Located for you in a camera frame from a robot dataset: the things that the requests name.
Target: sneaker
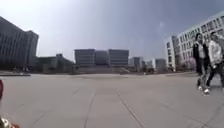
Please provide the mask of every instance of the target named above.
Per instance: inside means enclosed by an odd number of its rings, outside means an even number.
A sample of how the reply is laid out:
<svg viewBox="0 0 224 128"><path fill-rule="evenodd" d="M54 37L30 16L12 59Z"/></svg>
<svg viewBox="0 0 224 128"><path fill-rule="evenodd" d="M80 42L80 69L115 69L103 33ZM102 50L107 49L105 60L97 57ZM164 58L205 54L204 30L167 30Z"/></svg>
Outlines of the sneaker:
<svg viewBox="0 0 224 128"><path fill-rule="evenodd" d="M203 90L202 86L198 86L198 89L199 89L200 91L202 91L202 90Z"/></svg>
<svg viewBox="0 0 224 128"><path fill-rule="evenodd" d="M209 94L209 93L210 93L210 90L209 90L208 88L206 88L206 89L204 90L204 93L205 93L205 94Z"/></svg>

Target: facade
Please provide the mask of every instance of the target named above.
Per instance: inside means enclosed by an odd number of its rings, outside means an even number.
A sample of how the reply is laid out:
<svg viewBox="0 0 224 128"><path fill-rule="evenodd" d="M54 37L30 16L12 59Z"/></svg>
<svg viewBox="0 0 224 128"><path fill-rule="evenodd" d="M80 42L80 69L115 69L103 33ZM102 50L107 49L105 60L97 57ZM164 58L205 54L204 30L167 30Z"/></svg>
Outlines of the facade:
<svg viewBox="0 0 224 128"><path fill-rule="evenodd" d="M39 36L25 32L0 17L0 65L12 68L33 66Z"/></svg>
<svg viewBox="0 0 224 128"><path fill-rule="evenodd" d="M165 40L165 48L167 67L172 67L174 70L176 70L177 66L180 64L180 47L178 38L176 36L167 38Z"/></svg>
<svg viewBox="0 0 224 128"><path fill-rule="evenodd" d="M137 70L143 68L143 57L132 57L129 59L129 67L134 67Z"/></svg>
<svg viewBox="0 0 224 128"><path fill-rule="evenodd" d="M109 49L109 66L128 66L129 50Z"/></svg>
<svg viewBox="0 0 224 128"><path fill-rule="evenodd" d="M192 58L192 46L194 38L197 33L202 33L203 40L209 42L210 33L217 32L224 35L224 11L208 18L207 20L195 25L194 27L187 29L186 31L177 34L176 37L178 45L173 40L165 40L166 45L166 60L167 66L177 68L178 66L187 66L188 68L194 67L194 60Z"/></svg>
<svg viewBox="0 0 224 128"><path fill-rule="evenodd" d="M75 61L77 66L94 66L95 49L76 49Z"/></svg>
<svg viewBox="0 0 224 128"><path fill-rule="evenodd" d="M70 73L73 71L74 63L62 54L51 57L38 57L37 70L42 73Z"/></svg>
<svg viewBox="0 0 224 128"><path fill-rule="evenodd" d="M128 50L109 49L108 51L95 49L76 49L75 60L79 67L96 65L128 66Z"/></svg>
<svg viewBox="0 0 224 128"><path fill-rule="evenodd" d="M96 65L108 65L109 55L107 51L96 50L95 51L95 64Z"/></svg>
<svg viewBox="0 0 224 128"><path fill-rule="evenodd" d="M148 69L154 69L156 72L163 72L166 69L165 59L152 59L147 62Z"/></svg>

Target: pavement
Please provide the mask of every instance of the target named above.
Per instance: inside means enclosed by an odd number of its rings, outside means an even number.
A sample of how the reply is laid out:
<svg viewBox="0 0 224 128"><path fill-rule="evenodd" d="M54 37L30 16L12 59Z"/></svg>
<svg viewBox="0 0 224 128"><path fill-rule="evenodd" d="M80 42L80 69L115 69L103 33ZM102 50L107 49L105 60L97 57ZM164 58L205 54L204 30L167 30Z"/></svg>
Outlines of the pavement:
<svg viewBox="0 0 224 128"><path fill-rule="evenodd" d="M14 73L10 71L0 71L0 76L30 76L30 74Z"/></svg>
<svg viewBox="0 0 224 128"><path fill-rule="evenodd" d="M218 79L204 96L197 77L32 75L3 77L1 113L21 128L223 128Z"/></svg>

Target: black jacket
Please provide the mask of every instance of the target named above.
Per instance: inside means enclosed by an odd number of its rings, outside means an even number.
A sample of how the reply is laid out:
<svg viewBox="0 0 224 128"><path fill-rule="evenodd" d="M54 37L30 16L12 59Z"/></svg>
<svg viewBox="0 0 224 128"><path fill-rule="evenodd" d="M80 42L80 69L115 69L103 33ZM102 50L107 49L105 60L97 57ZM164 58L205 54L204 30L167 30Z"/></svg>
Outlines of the black jacket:
<svg viewBox="0 0 224 128"><path fill-rule="evenodd" d="M206 46L206 44L203 44L202 46L205 53L205 58L203 60L199 56L199 51L198 51L199 44L195 43L193 45L193 57L196 62L196 72L199 74L202 73L202 65L204 66L205 70L207 70L208 66L210 65L208 47Z"/></svg>

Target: person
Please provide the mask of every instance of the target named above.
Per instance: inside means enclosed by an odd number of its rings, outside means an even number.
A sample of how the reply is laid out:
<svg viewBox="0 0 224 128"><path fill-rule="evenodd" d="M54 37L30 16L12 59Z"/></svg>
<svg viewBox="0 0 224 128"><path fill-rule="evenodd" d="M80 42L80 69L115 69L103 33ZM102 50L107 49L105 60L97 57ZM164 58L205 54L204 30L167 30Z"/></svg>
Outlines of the person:
<svg viewBox="0 0 224 128"><path fill-rule="evenodd" d="M211 64L211 73L210 77L207 80L207 88L205 92L209 92L210 81L214 77L216 73L220 75L222 88L224 88L224 74L223 74L223 48L220 45L221 37L216 34L216 32L212 32L210 34L211 40L209 42L209 58Z"/></svg>
<svg viewBox="0 0 224 128"><path fill-rule="evenodd" d="M196 72L199 75L197 88L203 90L205 87L206 73L209 65L208 47L203 43L202 34L197 33L193 45L193 57L196 62Z"/></svg>

